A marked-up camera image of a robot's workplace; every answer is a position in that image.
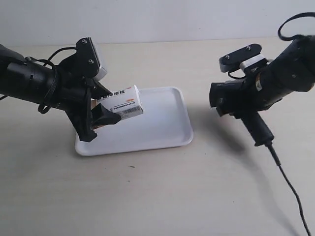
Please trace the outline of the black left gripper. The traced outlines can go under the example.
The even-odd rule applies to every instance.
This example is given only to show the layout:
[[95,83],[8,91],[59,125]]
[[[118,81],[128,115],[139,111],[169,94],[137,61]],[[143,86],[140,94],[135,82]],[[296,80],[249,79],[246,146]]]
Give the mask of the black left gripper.
[[90,142],[97,137],[92,128],[114,125],[121,116],[106,109],[102,104],[91,110],[91,100],[108,97],[113,93],[99,81],[83,75],[77,63],[77,55],[63,59],[57,65],[60,76],[60,109],[65,110],[79,140]]

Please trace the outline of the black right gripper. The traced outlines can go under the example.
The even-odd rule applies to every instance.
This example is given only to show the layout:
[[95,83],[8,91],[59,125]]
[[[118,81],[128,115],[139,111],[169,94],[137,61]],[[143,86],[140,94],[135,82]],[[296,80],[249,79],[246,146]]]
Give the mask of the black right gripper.
[[246,112],[265,111],[273,105],[271,87],[263,74],[270,65],[258,72],[248,73],[243,79],[220,83],[220,116],[239,115]]

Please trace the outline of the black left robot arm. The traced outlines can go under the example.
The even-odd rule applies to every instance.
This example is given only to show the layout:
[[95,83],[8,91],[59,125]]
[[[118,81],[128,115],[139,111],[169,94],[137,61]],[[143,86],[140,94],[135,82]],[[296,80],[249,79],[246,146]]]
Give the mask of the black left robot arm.
[[112,92],[100,80],[106,75],[91,38],[80,39],[75,53],[55,65],[51,59],[35,59],[0,47],[0,92],[38,104],[41,114],[50,109],[65,111],[80,141],[97,137],[94,128],[113,125],[121,116],[92,101]]

